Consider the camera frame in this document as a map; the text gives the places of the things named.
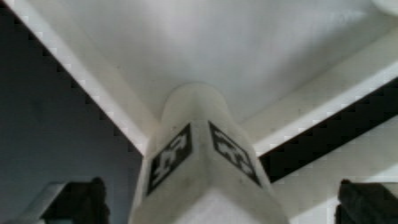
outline black stripe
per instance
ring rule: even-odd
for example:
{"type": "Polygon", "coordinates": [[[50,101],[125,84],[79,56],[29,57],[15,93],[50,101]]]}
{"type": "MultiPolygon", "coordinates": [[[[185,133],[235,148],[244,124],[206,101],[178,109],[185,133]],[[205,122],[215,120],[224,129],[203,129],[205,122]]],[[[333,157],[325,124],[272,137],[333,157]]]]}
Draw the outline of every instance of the black stripe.
{"type": "Polygon", "coordinates": [[[398,78],[260,157],[270,182],[299,170],[398,114],[398,78]]]}

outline white wall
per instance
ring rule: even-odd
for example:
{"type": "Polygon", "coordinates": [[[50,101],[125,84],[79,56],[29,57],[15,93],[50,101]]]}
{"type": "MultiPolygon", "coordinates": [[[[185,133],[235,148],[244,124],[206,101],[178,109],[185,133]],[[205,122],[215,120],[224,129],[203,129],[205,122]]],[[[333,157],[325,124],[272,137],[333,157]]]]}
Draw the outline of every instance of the white wall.
{"type": "Polygon", "coordinates": [[[292,224],[334,223],[343,178],[398,182],[398,117],[274,183],[292,224]]]}

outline printed symbol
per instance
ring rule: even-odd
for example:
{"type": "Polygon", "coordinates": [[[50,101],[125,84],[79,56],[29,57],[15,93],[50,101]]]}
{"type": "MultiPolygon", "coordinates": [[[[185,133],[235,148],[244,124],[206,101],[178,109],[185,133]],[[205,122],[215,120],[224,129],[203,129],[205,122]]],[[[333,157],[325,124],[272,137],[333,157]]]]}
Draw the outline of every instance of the printed symbol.
{"type": "Polygon", "coordinates": [[[148,195],[151,194],[160,183],[166,181],[166,178],[171,175],[174,169],[178,168],[190,153],[192,153],[192,135],[189,124],[153,159],[151,171],[150,171],[148,195]]]}
{"type": "Polygon", "coordinates": [[[210,131],[217,152],[221,153],[228,161],[233,163],[240,171],[246,173],[256,184],[262,186],[247,152],[235,143],[233,139],[228,137],[226,133],[215,127],[212,122],[210,131]]]}

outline black object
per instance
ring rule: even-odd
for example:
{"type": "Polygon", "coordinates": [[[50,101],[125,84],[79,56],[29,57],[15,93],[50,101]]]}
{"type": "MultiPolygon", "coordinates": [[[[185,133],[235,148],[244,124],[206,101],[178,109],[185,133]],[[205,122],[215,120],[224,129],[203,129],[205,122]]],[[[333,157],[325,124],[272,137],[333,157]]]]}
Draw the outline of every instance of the black object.
{"type": "Polygon", "coordinates": [[[341,205],[338,205],[334,217],[336,217],[336,224],[356,224],[341,205]]]}
{"type": "Polygon", "coordinates": [[[192,154],[192,133],[190,124],[185,126],[182,132],[173,138],[166,148],[162,149],[151,162],[150,171],[150,184],[148,184],[148,195],[167,179],[173,171],[183,163],[189,155],[192,154]]]}
{"type": "Polygon", "coordinates": [[[343,180],[338,198],[357,224],[398,224],[398,199],[381,183],[343,180]]]}
{"type": "Polygon", "coordinates": [[[270,182],[299,170],[398,114],[398,78],[260,157],[270,182]]]}
{"type": "Polygon", "coordinates": [[[109,224],[105,196],[107,190],[100,178],[95,178],[91,183],[68,183],[41,216],[47,224],[109,224]]]}
{"type": "Polygon", "coordinates": [[[256,182],[258,186],[262,186],[247,152],[233,141],[233,139],[228,137],[226,133],[215,127],[214,123],[208,122],[208,124],[215,151],[221,153],[222,157],[228,159],[228,161],[240,169],[251,180],[256,182]]]}

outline dark wall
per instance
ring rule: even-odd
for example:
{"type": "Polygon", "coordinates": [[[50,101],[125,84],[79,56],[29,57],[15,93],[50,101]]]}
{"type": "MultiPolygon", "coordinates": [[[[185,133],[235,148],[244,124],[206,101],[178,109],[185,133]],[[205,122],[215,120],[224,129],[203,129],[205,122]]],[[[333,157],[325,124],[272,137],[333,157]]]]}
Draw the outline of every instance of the dark wall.
{"type": "Polygon", "coordinates": [[[141,154],[68,72],[0,8],[0,223],[52,181],[105,180],[111,223],[126,223],[141,154]]]}

